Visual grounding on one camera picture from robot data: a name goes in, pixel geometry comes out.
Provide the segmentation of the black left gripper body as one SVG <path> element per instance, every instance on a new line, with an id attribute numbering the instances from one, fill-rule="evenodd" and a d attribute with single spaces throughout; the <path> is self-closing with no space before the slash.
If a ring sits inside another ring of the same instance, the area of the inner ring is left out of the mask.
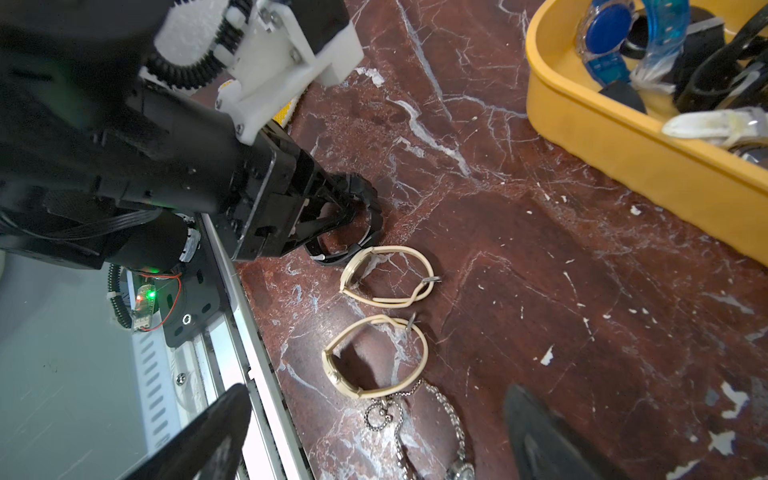
<path id="1" fill-rule="evenodd" d="M 360 177 L 326 172 L 277 122 L 249 152 L 231 202 L 212 217 L 231 260 L 281 257 L 354 219 Z"/>

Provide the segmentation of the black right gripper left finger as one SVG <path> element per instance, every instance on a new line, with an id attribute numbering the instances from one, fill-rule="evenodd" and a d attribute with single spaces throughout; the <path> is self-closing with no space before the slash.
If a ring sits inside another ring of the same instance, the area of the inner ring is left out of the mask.
<path id="1" fill-rule="evenodd" d="M 232 386 L 127 478 L 234 479 L 251 413 L 247 387 Z"/>

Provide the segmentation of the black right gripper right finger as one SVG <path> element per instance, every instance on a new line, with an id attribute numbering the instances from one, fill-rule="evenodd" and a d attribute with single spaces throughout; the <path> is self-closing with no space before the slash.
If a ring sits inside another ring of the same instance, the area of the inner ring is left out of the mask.
<path id="1" fill-rule="evenodd" d="M 556 411 L 523 385 L 506 392 L 504 420 L 521 479 L 626 479 Z"/>

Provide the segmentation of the blue translucent watch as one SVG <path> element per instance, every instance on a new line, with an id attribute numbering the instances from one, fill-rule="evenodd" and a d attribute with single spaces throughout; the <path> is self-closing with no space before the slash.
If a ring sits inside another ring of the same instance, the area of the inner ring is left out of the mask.
<path id="1" fill-rule="evenodd" d="M 630 71 L 620 54 L 634 22 L 633 1 L 593 1 L 582 18 L 575 46 L 594 81 L 648 86 L 668 74 L 681 54 L 691 19 L 688 1 L 645 1 L 648 40 L 643 59 Z"/>

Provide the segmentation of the black strap watch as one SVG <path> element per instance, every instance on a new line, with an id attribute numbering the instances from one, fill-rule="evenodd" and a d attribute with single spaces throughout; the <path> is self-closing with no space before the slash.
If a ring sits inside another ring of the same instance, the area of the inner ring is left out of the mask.
<path id="1" fill-rule="evenodd" d="M 733 90 L 737 60 L 745 48 L 767 27 L 767 6 L 760 9 L 739 30 L 734 39 L 710 55 L 693 72 L 682 94 L 675 101 L 681 113 L 715 109 Z"/>

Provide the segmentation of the black band watch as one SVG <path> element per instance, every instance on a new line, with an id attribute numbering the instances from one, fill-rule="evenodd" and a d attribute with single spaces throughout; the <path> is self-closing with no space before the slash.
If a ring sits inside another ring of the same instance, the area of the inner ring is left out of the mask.
<path id="1" fill-rule="evenodd" d="M 373 185 L 359 174 L 335 173 L 331 175 L 336 190 L 343 194 L 348 205 L 339 207 L 341 219 L 331 226 L 331 231 L 349 225 L 355 217 L 365 212 L 368 228 L 357 241 L 347 246 L 344 251 L 330 253 L 318 237 L 308 241 L 304 248 L 310 258 L 322 266 L 346 266 L 359 252 L 378 245 L 382 235 L 383 214 L 378 192 Z"/>

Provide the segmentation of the thin black watch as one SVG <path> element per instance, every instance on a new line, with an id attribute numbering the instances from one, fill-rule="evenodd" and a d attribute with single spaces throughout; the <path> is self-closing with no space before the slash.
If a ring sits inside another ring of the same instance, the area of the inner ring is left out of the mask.
<path id="1" fill-rule="evenodd" d="M 724 20 L 688 1 L 594 1 L 577 35 L 600 94 L 644 113 L 639 92 L 678 99 L 696 68 L 725 45 Z"/>

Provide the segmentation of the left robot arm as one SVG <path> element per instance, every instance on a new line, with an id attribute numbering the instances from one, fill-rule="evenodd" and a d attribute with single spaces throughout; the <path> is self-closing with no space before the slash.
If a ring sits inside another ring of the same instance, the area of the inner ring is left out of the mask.
<path id="1" fill-rule="evenodd" d="M 275 120 L 362 58 L 341 1 L 228 1 L 205 52 L 156 39 L 177 1 L 1 5 L 1 247 L 70 268 L 164 274 L 213 220 L 230 258 L 304 248 L 349 224 L 360 181 L 330 174 Z"/>

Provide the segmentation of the yellow plastic storage box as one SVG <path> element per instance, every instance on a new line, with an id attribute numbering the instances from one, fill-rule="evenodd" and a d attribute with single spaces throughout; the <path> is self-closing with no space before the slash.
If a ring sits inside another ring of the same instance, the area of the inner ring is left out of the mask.
<path id="1" fill-rule="evenodd" d="M 760 262 L 767 261 L 767 171 L 699 140 L 662 134 L 676 111 L 646 93 L 641 114 L 599 94 L 575 51 L 589 4 L 546 1 L 527 31 L 533 128 L 631 190 Z"/>

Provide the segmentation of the yellow work glove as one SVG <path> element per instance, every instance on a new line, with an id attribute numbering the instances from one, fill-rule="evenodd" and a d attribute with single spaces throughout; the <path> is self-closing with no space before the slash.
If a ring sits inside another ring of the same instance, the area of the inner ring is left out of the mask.
<path id="1" fill-rule="evenodd" d="M 280 111 L 274 115 L 273 120 L 283 129 L 285 129 L 290 124 L 299 100 L 300 98 L 298 96 L 292 98 Z"/>

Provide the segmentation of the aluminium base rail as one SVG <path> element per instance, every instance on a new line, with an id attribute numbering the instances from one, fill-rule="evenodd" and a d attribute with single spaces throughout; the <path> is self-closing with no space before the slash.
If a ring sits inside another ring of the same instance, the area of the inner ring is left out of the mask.
<path id="1" fill-rule="evenodd" d="M 225 390 L 244 384 L 252 414 L 240 479 L 310 479 L 313 474 L 291 419 L 275 369 L 237 277 L 209 216 L 199 220 L 219 305 L 205 313 L 198 333 L 178 347 L 168 326 L 133 335 L 148 451 L 159 452 L 194 415 Z"/>

